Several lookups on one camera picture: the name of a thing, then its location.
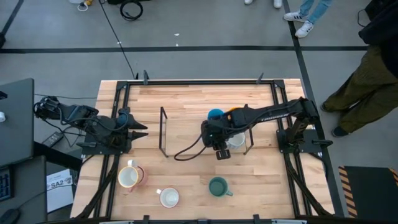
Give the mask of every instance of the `concrete floor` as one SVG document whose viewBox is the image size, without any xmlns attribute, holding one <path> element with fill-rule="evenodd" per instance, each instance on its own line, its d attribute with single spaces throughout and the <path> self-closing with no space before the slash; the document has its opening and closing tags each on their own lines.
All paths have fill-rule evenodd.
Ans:
<svg viewBox="0 0 398 224">
<path fill-rule="evenodd" d="M 308 37 L 299 40 L 305 47 L 364 46 L 358 37 L 357 12 L 370 0 L 335 0 Z M 0 27 L 11 15 L 18 0 L 0 2 Z M 290 9 L 299 0 L 287 1 Z M 143 2 L 144 14 L 135 22 L 119 15 L 117 6 L 104 8 L 124 47 L 188 46 L 283 46 L 284 50 L 208 50 L 127 52 L 134 72 L 145 69 L 151 79 L 162 78 L 304 78 L 292 48 L 294 42 L 285 9 L 274 9 L 271 0 L 257 0 L 245 6 L 243 0 L 153 0 Z M 365 13 L 361 22 L 367 23 Z M 7 34 L 3 49 L 74 49 L 119 47 L 98 1 L 79 12 L 67 0 L 25 0 Z M 323 48 L 302 52 L 315 101 L 320 105 L 359 65 L 364 49 L 344 51 Z M 0 54 L 0 84 L 23 78 L 35 79 L 35 92 L 45 95 L 96 96 L 101 80 L 131 79 L 132 74 L 120 52 Z M 62 100 L 65 104 L 94 106 L 95 100 Z M 335 139 L 330 135 L 337 114 L 320 112 L 335 175 L 337 167 L 371 166 L 398 169 L 395 127 L 398 111 L 367 125 L 352 135 Z M 35 140 L 43 141 L 55 131 L 35 119 Z M 65 140 L 56 148 L 70 149 Z M 50 219 L 65 218 L 68 210 Z"/>
</svg>

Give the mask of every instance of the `wooden tabletop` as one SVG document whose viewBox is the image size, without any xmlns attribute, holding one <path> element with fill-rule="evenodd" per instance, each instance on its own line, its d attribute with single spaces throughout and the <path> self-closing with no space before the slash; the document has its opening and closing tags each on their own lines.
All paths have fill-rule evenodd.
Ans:
<svg viewBox="0 0 398 224">
<path fill-rule="evenodd" d="M 284 81 L 289 100 L 303 96 L 299 79 Z M 102 115 L 111 115 L 116 82 L 101 82 L 96 108 Z M 119 105 L 122 105 L 123 96 L 122 92 Z M 230 159 L 217 161 L 214 150 L 206 149 L 191 161 L 173 159 L 172 155 L 191 145 L 199 136 L 200 123 L 209 110 L 226 111 L 245 103 L 252 108 L 273 105 L 271 88 L 268 85 L 133 86 L 128 106 L 135 119 L 148 126 L 149 135 L 133 141 L 129 154 L 121 156 L 119 170 L 127 166 L 129 159 L 134 159 L 145 168 L 149 178 L 145 186 L 132 193 L 116 183 L 112 220 L 142 220 L 144 215 L 156 220 L 250 219 L 253 214 L 261 218 L 293 218 L 284 158 L 275 135 L 276 121 L 254 127 L 254 147 L 246 156 L 239 151 L 245 149 L 239 149 Z M 168 116 L 163 134 L 169 158 L 158 149 L 161 106 Z M 202 146 L 200 141 L 187 154 L 195 154 Z M 102 161 L 103 156 L 94 156 L 82 167 L 71 217 L 78 215 L 96 192 Z M 333 213 L 322 162 L 308 154 L 301 154 L 301 161 L 307 187 L 324 208 Z M 234 196 L 216 198 L 210 195 L 208 182 L 216 176 L 227 180 Z M 159 202 L 156 190 L 166 187 L 174 187 L 180 193 L 175 208 L 164 208 Z M 297 192 L 300 212 L 304 214 L 301 193 Z M 107 201 L 106 192 L 102 215 Z"/>
</svg>

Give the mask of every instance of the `green mug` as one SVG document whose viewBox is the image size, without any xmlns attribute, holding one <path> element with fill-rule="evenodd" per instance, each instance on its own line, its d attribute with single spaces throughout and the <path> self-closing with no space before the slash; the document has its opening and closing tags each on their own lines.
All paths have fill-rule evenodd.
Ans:
<svg viewBox="0 0 398 224">
<path fill-rule="evenodd" d="M 216 197 L 224 195 L 233 196 L 234 194 L 228 190 L 228 184 L 222 177 L 215 177 L 209 182 L 210 193 Z"/>
</svg>

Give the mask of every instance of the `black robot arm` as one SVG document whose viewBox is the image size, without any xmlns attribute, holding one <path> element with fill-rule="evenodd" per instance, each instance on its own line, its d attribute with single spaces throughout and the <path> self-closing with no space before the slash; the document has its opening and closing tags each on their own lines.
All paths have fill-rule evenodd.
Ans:
<svg viewBox="0 0 398 224">
<path fill-rule="evenodd" d="M 95 148 L 97 145 L 107 147 L 120 154 L 128 152 L 131 141 L 148 135 L 147 133 L 129 132 L 129 129 L 147 129 L 138 123 L 129 108 L 118 111 L 118 118 L 98 115 L 98 110 L 85 105 L 64 105 L 57 97 L 46 96 L 34 105 L 35 116 L 43 120 L 59 120 L 62 125 L 70 125 L 85 131 L 93 142 L 78 143 L 81 147 Z"/>
<path fill-rule="evenodd" d="M 228 159 L 230 153 L 226 150 L 226 141 L 229 138 L 251 129 L 258 123 L 288 116 L 296 117 L 294 125 L 286 130 L 286 141 L 289 144 L 303 142 L 303 132 L 306 127 L 319 119 L 313 102 L 305 98 L 259 109 L 245 105 L 243 108 L 235 108 L 202 122 L 202 140 L 206 147 L 212 147 L 217 151 L 218 159 Z"/>
</svg>

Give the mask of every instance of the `olive green pants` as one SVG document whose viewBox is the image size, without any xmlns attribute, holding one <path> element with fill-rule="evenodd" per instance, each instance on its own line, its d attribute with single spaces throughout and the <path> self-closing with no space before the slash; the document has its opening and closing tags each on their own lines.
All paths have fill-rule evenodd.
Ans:
<svg viewBox="0 0 398 224">
<path fill-rule="evenodd" d="M 339 126 L 348 133 L 377 121 L 397 106 L 398 78 L 386 68 L 380 48 L 375 46 L 369 46 L 361 65 L 325 102 L 327 111 L 343 112 Z"/>
</svg>

